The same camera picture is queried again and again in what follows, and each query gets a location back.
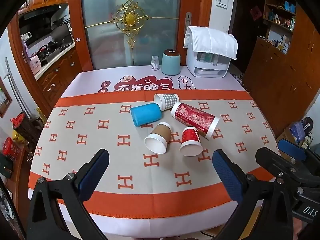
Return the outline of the tall red paper cup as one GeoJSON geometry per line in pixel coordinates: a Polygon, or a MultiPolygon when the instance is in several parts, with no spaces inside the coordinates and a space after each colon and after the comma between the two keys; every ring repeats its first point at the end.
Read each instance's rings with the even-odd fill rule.
{"type": "Polygon", "coordinates": [[[185,126],[195,127],[200,135],[210,139],[220,118],[188,104],[177,102],[171,109],[171,116],[185,126]]]}

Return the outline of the small red paper cup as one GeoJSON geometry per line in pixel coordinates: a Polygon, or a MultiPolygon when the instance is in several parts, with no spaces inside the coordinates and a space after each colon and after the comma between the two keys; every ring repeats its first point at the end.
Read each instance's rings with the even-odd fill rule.
{"type": "Polygon", "coordinates": [[[179,150],[186,157],[194,157],[202,153],[203,147],[195,127],[190,126],[183,130],[179,150]]]}

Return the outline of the brown sleeve paper cup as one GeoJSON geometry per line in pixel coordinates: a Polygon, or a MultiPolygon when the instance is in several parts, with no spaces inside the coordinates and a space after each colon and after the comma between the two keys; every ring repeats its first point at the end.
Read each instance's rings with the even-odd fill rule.
{"type": "Polygon", "coordinates": [[[167,122],[160,122],[144,139],[145,146],[155,154],[165,154],[172,134],[172,127],[167,122]]]}

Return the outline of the grey checkered paper cup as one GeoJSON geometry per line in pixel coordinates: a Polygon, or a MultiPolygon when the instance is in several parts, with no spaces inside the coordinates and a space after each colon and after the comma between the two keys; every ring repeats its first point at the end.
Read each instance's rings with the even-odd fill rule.
{"type": "Polygon", "coordinates": [[[153,101],[157,104],[161,111],[172,109],[175,103],[180,99],[177,94],[155,94],[153,101]]]}

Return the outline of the blue plastic cup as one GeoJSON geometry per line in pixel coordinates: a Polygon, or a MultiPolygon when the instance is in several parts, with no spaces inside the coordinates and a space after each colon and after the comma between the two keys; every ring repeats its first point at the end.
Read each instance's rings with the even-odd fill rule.
{"type": "Polygon", "coordinates": [[[131,116],[136,127],[158,121],[162,111],[156,103],[149,103],[131,108],[131,116]]]}

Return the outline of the wooden shelf cabinet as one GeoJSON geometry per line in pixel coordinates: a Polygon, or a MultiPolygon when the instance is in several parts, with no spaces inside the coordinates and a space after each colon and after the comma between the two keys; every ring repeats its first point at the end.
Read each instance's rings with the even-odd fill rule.
{"type": "Polygon", "coordinates": [[[276,136],[303,118],[319,90],[319,33],[295,0],[265,0],[263,20],[288,50],[257,38],[244,85],[276,136]]]}

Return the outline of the red tin can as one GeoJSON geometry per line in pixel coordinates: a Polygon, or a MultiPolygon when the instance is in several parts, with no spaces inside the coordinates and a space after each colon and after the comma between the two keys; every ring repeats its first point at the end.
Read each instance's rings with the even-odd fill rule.
{"type": "Polygon", "coordinates": [[[3,154],[12,160],[17,160],[21,155],[21,149],[16,145],[11,137],[7,137],[5,140],[3,145],[3,154]]]}

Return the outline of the white appliance box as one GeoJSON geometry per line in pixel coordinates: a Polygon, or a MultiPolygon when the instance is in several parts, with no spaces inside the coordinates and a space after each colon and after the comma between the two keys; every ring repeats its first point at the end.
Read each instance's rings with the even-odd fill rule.
{"type": "Polygon", "coordinates": [[[227,74],[230,62],[231,59],[225,56],[187,49],[186,65],[195,77],[222,78],[227,74]]]}

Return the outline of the wooden kitchen cabinet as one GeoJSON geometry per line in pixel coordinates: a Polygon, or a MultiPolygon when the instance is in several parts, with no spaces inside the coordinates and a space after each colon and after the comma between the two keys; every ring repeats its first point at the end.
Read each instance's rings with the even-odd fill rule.
{"type": "Polygon", "coordinates": [[[80,4],[80,0],[26,0],[8,26],[18,73],[45,116],[84,70],[70,12],[70,7],[80,4]],[[33,75],[29,62],[35,55],[41,69],[33,75]]]}

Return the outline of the orange patterned tablecloth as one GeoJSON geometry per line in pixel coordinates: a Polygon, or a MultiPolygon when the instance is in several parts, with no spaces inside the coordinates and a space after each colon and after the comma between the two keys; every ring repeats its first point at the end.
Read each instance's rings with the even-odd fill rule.
{"type": "Polygon", "coordinates": [[[236,207],[213,168],[213,152],[221,149],[245,173],[270,180],[255,161],[261,147],[277,151],[272,130],[231,75],[196,78],[183,69],[168,77],[149,66],[94,70],[80,73],[54,105],[35,150],[28,187],[33,191],[40,177],[58,180],[77,172],[103,148],[110,163],[85,202],[100,230],[139,238],[178,236],[221,225],[236,207]],[[211,138],[201,139],[201,154],[180,152],[185,126],[169,111],[161,118],[172,131],[166,152],[145,146],[156,123],[135,126],[131,109],[164,93],[176,93],[183,103],[218,117],[211,138]]]}

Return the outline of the white cloth cover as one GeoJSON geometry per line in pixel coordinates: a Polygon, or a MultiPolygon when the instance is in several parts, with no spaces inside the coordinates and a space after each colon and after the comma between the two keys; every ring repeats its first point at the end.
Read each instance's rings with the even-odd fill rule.
{"type": "Polygon", "coordinates": [[[197,53],[211,53],[236,60],[238,42],[232,34],[220,30],[188,26],[183,47],[197,53]]]}

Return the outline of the teal canister with brown lid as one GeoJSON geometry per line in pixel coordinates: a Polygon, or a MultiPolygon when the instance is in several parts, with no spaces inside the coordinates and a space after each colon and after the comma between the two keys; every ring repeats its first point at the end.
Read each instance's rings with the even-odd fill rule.
{"type": "Polygon", "coordinates": [[[162,56],[161,71],[164,75],[175,76],[181,72],[181,56],[179,51],[166,49],[162,56]]]}

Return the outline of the pink rice cooker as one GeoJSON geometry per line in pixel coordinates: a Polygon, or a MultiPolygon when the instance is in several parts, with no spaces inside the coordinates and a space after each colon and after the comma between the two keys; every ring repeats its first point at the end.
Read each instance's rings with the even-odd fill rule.
{"type": "Polygon", "coordinates": [[[29,62],[29,66],[33,75],[36,75],[41,69],[41,61],[37,55],[32,56],[29,62]]]}

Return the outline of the small clear glass jar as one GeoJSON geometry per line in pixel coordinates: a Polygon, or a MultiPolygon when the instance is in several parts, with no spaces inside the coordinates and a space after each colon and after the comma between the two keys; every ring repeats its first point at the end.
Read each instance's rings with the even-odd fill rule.
{"type": "Polygon", "coordinates": [[[159,57],[157,55],[152,56],[151,58],[151,69],[152,70],[159,70],[159,57]]]}

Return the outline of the frosted glass door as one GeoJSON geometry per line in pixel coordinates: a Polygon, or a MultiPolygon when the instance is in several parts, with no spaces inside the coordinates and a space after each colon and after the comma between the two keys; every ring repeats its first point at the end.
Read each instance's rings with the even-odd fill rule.
{"type": "Polygon", "coordinates": [[[177,47],[181,0],[81,0],[93,69],[149,65],[177,47]]]}

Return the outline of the white wall switch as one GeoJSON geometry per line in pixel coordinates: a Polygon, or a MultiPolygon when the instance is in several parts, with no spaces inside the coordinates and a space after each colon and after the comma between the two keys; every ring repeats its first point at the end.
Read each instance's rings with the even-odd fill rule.
{"type": "Polygon", "coordinates": [[[229,0],[216,0],[216,6],[224,9],[228,9],[229,0]]]}

